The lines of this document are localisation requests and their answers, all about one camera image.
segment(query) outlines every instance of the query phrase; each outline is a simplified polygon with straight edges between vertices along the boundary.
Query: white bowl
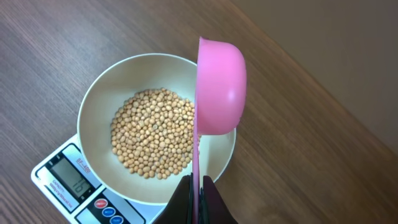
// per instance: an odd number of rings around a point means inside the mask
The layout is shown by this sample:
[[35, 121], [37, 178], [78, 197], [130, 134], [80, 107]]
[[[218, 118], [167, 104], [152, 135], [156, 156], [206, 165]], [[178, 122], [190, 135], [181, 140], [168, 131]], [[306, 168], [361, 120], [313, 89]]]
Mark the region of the white bowl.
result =
[[[94, 175], [125, 199], [148, 205], [165, 205], [180, 179], [192, 171], [192, 162], [179, 175], [166, 180], [130, 174], [111, 151], [110, 124], [115, 112], [135, 92], [166, 88], [194, 101], [197, 66], [168, 54], [143, 54], [124, 59], [103, 72], [81, 103], [77, 133], [81, 149]], [[222, 136], [203, 136], [200, 141], [200, 180], [216, 181], [231, 159], [236, 130]]]

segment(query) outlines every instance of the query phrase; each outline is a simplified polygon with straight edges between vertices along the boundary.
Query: white scale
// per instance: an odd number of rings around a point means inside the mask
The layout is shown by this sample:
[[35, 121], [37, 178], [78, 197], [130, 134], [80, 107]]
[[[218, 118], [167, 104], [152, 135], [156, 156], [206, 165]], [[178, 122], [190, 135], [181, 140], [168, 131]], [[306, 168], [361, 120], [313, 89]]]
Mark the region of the white scale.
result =
[[152, 223], [164, 209], [125, 200], [101, 184], [80, 152], [77, 135], [39, 163], [30, 177], [70, 223]]

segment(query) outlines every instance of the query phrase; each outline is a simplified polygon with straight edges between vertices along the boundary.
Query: wooden table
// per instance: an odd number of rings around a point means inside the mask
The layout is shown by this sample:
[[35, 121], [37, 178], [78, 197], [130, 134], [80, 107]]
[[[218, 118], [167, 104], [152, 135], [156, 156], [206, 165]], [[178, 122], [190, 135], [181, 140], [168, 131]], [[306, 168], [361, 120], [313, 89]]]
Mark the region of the wooden table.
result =
[[397, 156], [230, 1], [3, 0], [0, 19], [0, 223], [66, 222], [30, 172], [76, 133], [91, 82], [141, 53], [195, 61], [200, 35], [247, 63], [235, 152], [216, 183], [238, 222], [398, 222]]

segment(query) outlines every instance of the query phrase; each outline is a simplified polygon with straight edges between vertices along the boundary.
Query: pink measuring cup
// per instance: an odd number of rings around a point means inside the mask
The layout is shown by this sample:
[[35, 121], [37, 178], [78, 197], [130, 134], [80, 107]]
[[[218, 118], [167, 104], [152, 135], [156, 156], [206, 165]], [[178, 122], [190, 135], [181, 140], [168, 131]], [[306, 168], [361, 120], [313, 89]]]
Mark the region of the pink measuring cup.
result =
[[234, 45], [199, 39], [193, 129], [193, 223], [198, 221], [198, 134], [219, 135], [239, 123], [246, 101], [246, 66]]

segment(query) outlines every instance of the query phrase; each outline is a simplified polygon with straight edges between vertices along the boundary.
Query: gray wall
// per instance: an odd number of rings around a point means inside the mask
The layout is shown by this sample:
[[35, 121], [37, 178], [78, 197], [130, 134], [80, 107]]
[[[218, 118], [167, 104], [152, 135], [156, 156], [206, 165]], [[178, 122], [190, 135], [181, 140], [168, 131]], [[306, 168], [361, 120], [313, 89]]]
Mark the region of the gray wall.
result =
[[233, 0], [398, 153], [398, 0]]

